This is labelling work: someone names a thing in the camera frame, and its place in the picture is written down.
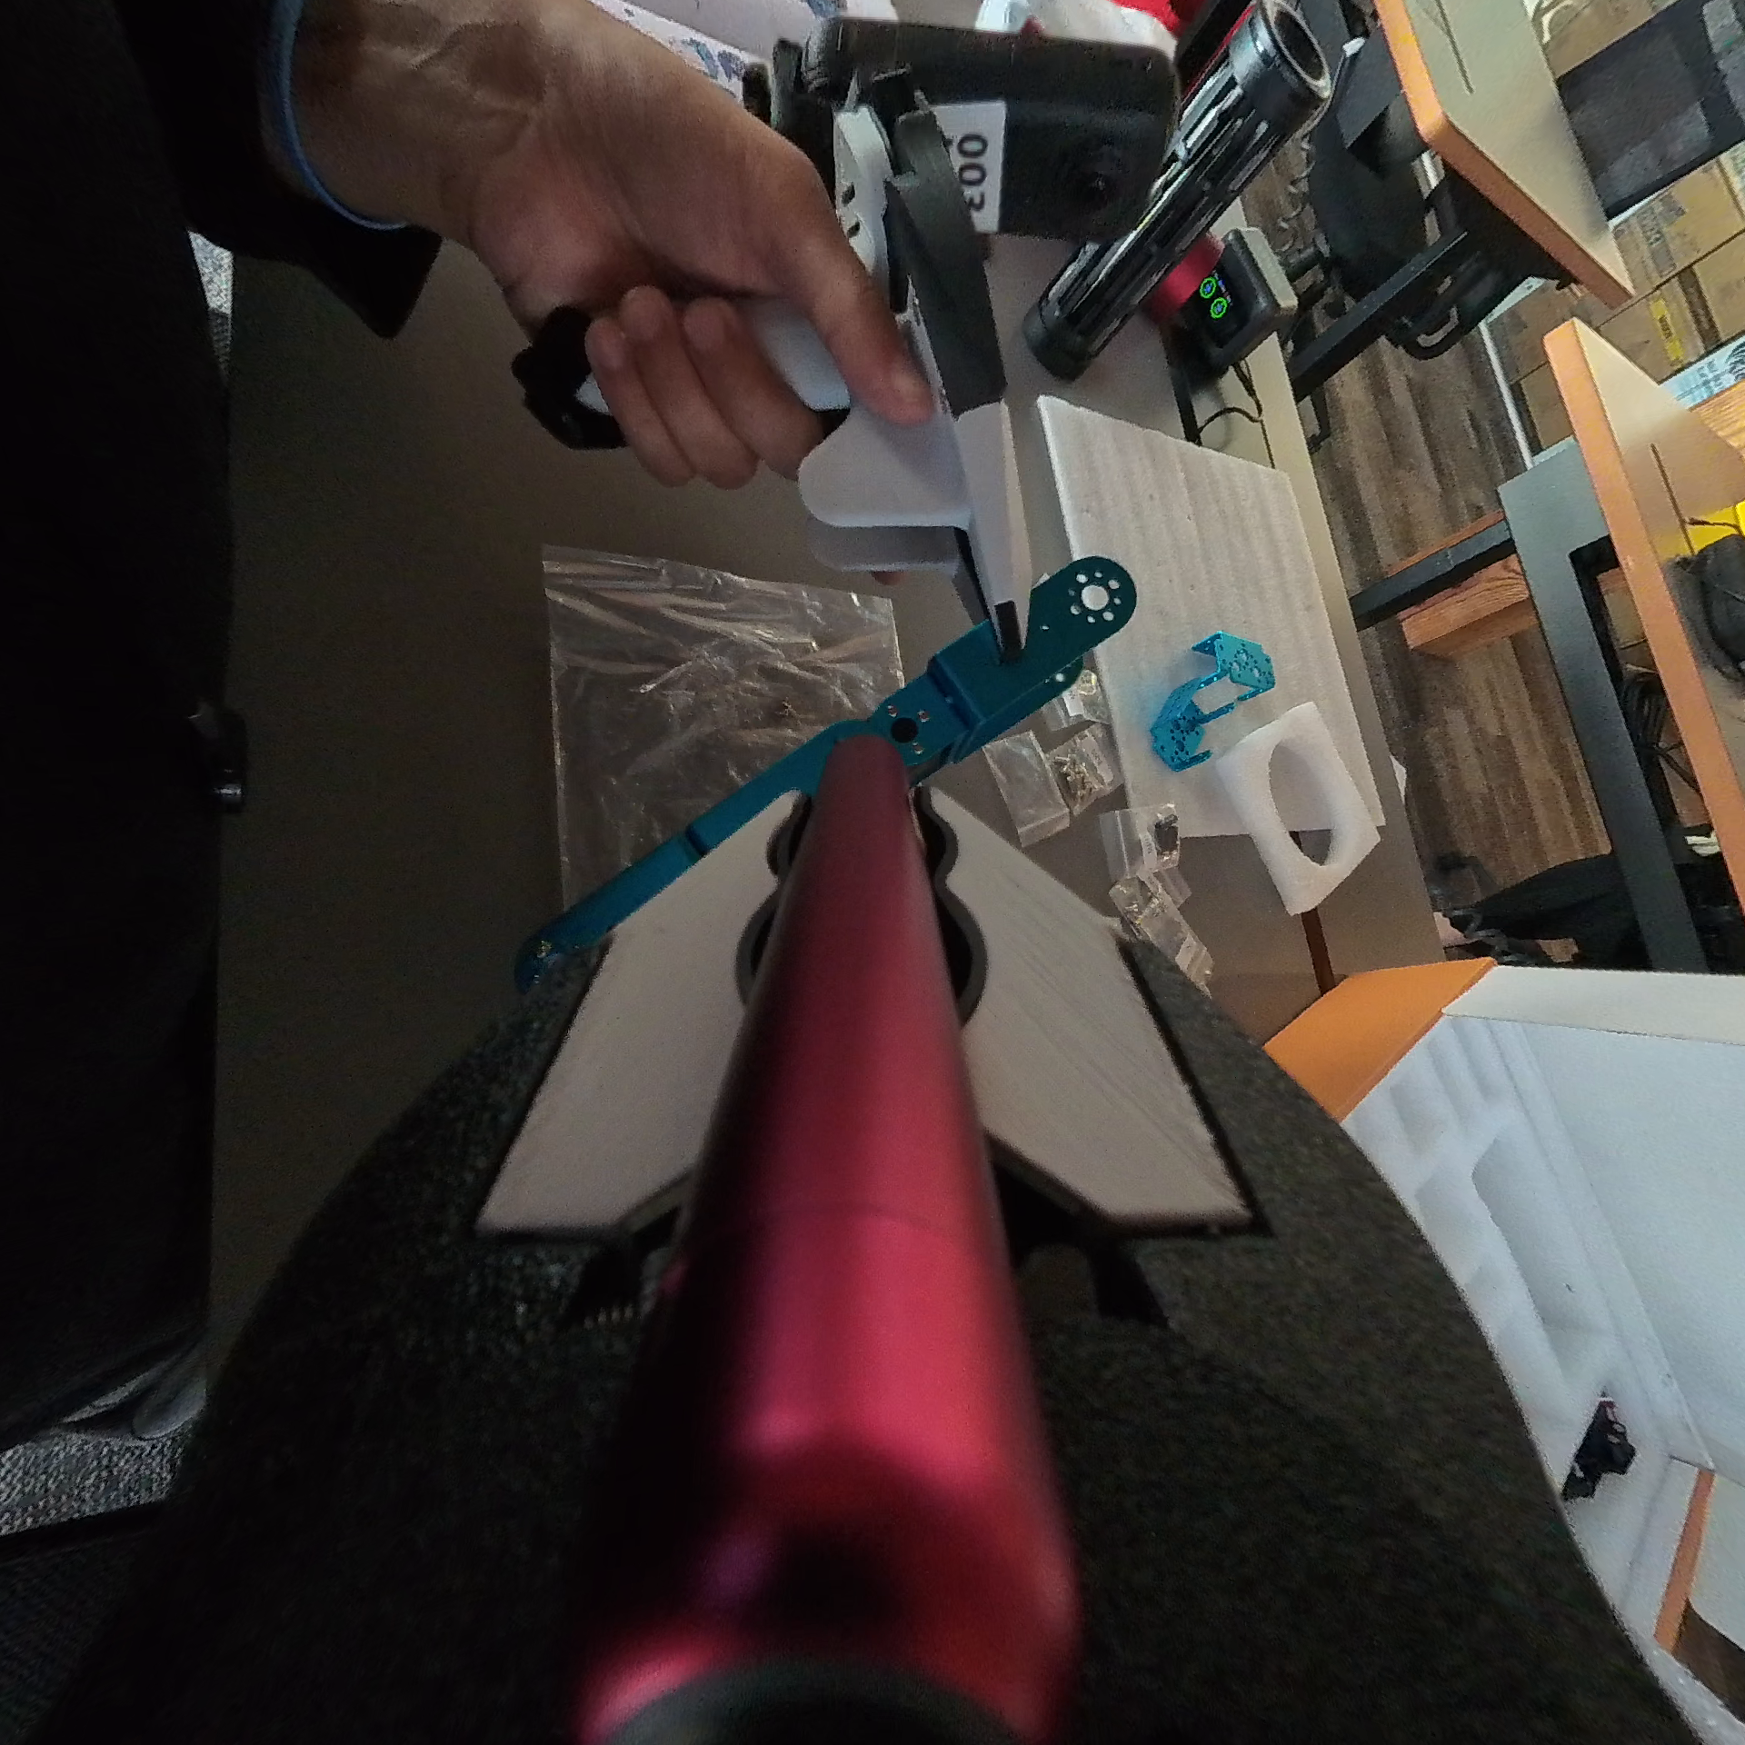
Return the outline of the black cylindrical bottle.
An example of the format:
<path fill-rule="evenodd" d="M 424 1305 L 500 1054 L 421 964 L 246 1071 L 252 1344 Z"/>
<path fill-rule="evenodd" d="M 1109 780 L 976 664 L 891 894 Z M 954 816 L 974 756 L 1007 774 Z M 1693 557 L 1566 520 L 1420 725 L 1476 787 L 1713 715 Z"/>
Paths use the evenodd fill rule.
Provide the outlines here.
<path fill-rule="evenodd" d="M 1249 4 L 1191 84 L 1144 216 L 1071 256 L 1023 320 L 1037 362 L 1077 381 L 1207 238 L 1216 216 L 1333 94 L 1323 50 L 1293 4 Z"/>

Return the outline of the orange and white cardboard box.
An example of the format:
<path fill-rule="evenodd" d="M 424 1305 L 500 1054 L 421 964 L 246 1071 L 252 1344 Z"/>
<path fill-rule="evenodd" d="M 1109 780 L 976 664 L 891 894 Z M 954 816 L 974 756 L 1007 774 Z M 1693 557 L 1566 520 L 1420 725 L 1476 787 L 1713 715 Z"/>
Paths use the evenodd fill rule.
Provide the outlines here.
<path fill-rule="evenodd" d="M 1369 970 L 1267 1054 L 1412 1215 L 1555 1494 L 1617 1402 L 1636 1463 L 1560 1511 L 1627 1627 L 1739 1645 L 1742 980 Z"/>

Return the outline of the pile of small screw bags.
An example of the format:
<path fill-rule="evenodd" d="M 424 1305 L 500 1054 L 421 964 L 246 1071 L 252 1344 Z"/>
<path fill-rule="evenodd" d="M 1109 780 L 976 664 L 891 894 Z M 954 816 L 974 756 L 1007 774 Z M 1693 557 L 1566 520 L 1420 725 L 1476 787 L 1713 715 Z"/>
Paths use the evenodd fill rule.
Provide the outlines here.
<path fill-rule="evenodd" d="M 1112 703 L 1102 673 L 1080 673 L 1017 728 L 982 750 L 1022 848 L 1090 820 L 1108 869 L 1108 905 L 1133 945 L 1148 945 L 1201 991 L 1213 955 L 1184 909 L 1182 820 L 1172 804 L 1115 808 L 1124 773 L 1112 737 Z"/>

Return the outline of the blue metal bracket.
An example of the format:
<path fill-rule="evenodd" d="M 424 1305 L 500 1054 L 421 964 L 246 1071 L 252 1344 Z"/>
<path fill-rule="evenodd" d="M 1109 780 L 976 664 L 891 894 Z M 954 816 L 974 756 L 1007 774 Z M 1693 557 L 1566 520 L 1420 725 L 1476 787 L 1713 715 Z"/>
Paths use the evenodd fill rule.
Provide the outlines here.
<path fill-rule="evenodd" d="M 1207 762 L 1206 732 L 1213 722 L 1222 722 L 1277 686 L 1274 660 L 1253 638 L 1212 633 L 1191 645 L 1191 652 L 1206 672 L 1175 686 L 1148 728 L 1151 750 L 1175 774 Z"/>

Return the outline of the black charger with green display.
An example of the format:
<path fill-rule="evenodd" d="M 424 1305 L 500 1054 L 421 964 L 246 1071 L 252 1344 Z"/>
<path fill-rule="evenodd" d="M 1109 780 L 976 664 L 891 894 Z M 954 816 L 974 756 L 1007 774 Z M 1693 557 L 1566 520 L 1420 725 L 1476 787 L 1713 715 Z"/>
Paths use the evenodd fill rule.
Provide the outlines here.
<path fill-rule="evenodd" d="M 1216 258 L 1182 313 L 1194 362 L 1216 381 L 1296 317 L 1296 287 L 1274 244 L 1249 225 L 1216 241 Z"/>

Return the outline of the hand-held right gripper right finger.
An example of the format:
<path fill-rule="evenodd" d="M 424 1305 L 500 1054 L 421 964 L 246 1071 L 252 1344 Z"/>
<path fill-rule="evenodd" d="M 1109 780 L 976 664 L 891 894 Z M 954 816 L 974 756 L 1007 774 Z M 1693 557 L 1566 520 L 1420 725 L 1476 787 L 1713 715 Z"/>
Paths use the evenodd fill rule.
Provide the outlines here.
<path fill-rule="evenodd" d="M 1112 919 L 946 795 L 943 879 L 985 955 L 964 1025 L 988 1138 L 1060 1204 L 1124 1236 L 1240 1233 L 1253 1210 Z"/>

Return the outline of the red metal cylinder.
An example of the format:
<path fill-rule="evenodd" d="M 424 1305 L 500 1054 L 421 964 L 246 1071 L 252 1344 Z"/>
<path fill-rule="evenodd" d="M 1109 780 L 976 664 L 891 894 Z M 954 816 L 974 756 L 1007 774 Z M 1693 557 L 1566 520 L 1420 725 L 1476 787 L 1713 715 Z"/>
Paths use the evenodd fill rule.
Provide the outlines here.
<path fill-rule="evenodd" d="M 1184 258 L 1166 270 L 1146 296 L 1146 317 L 1158 329 L 1212 329 L 1231 313 L 1228 281 L 1222 277 L 1225 244 L 1206 231 Z"/>

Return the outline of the person's black-clad torso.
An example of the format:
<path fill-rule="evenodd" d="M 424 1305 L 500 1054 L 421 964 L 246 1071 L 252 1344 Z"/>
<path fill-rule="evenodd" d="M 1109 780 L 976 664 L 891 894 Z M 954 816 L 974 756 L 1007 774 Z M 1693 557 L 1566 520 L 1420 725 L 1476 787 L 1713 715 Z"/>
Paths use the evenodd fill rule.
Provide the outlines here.
<path fill-rule="evenodd" d="M 207 1314 L 250 4 L 4 4 L 4 1446 Z"/>

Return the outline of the grey work desk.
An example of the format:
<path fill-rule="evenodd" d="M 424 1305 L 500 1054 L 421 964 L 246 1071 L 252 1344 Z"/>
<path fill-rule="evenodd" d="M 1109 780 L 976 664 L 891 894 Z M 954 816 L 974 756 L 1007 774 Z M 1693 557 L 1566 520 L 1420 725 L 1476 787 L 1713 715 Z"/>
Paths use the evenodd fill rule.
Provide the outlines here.
<path fill-rule="evenodd" d="M 320 1200 L 511 1003 L 560 905 L 540 550 L 664 556 L 888 596 L 916 672 L 968 629 L 946 580 L 839 575 L 799 494 L 664 491 L 520 405 L 520 329 L 449 247 L 397 339 L 311 272 L 235 261 L 213 1365 Z"/>

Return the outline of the desk with orange edge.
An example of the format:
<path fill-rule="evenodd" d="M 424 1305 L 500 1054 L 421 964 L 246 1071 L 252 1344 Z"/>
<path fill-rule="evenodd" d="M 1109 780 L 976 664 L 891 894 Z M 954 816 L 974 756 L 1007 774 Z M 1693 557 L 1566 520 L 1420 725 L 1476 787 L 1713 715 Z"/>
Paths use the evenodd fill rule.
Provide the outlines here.
<path fill-rule="evenodd" d="M 1376 4 L 1417 137 L 1560 277 L 1636 299 L 1525 4 Z"/>
<path fill-rule="evenodd" d="M 1578 320 L 1544 344 L 1605 534 L 1742 896 L 1742 682 L 1706 660 L 1690 563 L 1742 534 L 1742 452 Z"/>

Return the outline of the white ribbed foam sheet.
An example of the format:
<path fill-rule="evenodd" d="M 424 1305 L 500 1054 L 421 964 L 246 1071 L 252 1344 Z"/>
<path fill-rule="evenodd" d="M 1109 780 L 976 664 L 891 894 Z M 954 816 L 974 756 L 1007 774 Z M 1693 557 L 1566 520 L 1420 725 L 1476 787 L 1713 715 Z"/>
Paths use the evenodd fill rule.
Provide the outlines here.
<path fill-rule="evenodd" d="M 1371 823 L 1382 824 L 1289 477 L 1060 399 L 1038 399 L 1037 413 L 1068 556 L 1108 556 L 1138 586 L 1130 623 L 1095 651 L 1129 801 L 1172 804 L 1184 838 L 1238 833 L 1213 762 L 1172 773 L 1148 737 L 1166 697 L 1207 672 L 1194 645 L 1231 633 L 1265 646 L 1277 686 L 1216 719 L 1206 732 L 1207 750 L 1225 755 L 1240 737 L 1313 700 Z"/>

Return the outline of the person's left forearm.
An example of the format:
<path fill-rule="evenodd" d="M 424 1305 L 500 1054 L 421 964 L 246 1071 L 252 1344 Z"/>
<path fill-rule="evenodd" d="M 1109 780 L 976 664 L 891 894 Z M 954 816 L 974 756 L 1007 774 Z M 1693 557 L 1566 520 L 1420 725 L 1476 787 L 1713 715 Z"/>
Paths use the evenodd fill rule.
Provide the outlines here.
<path fill-rule="evenodd" d="M 433 231 L 354 229 L 295 191 L 262 124 L 267 4 L 114 4 L 145 106 L 167 152 L 186 225 L 250 258 L 295 265 L 323 281 L 378 336 L 413 313 L 440 252 Z M 317 74 L 333 31 L 356 28 L 360 4 L 305 4 L 295 50 L 302 146 L 338 201 L 400 222 L 341 192 L 341 170 L 317 143 Z"/>

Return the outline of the red electric screwdriver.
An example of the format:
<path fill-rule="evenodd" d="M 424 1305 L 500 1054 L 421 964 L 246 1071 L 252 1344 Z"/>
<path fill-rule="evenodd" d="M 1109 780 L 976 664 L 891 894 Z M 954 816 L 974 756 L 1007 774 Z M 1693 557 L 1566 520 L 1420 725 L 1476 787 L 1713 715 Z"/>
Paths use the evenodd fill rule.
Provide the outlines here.
<path fill-rule="evenodd" d="M 1080 1581 L 905 767 L 822 768 L 606 1461 L 568 1741 L 1056 1741 Z"/>

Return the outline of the small black component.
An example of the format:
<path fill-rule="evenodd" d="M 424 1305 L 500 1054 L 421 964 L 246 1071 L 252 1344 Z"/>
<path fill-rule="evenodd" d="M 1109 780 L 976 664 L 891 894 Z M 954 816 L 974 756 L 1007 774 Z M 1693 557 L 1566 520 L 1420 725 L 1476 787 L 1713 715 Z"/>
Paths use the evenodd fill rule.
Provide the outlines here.
<path fill-rule="evenodd" d="M 1560 1479 L 1560 1503 L 1595 1500 L 1599 1485 L 1611 1474 L 1627 1474 L 1636 1458 L 1638 1452 L 1617 1412 L 1617 1402 L 1608 1394 L 1596 1397 L 1595 1417 Z"/>

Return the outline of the blue toy robot arm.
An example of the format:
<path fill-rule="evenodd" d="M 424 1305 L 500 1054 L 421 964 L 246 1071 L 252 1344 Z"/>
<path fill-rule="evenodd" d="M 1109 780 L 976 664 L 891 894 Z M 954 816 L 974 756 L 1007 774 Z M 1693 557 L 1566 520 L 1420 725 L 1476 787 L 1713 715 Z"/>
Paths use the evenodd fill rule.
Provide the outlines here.
<path fill-rule="evenodd" d="M 514 962 L 517 991 L 534 989 L 557 962 L 600 948 L 783 795 L 813 799 L 842 738 L 872 737 L 893 744 L 905 784 L 924 787 L 1063 695 L 1080 678 L 1083 660 L 1130 623 L 1133 608 L 1138 581 L 1108 556 L 1083 556 L 1037 581 L 1026 640 L 1016 657 L 1001 652 L 992 623 L 942 646 L 914 682 L 878 700 L 870 715 L 822 728 L 529 934 Z"/>

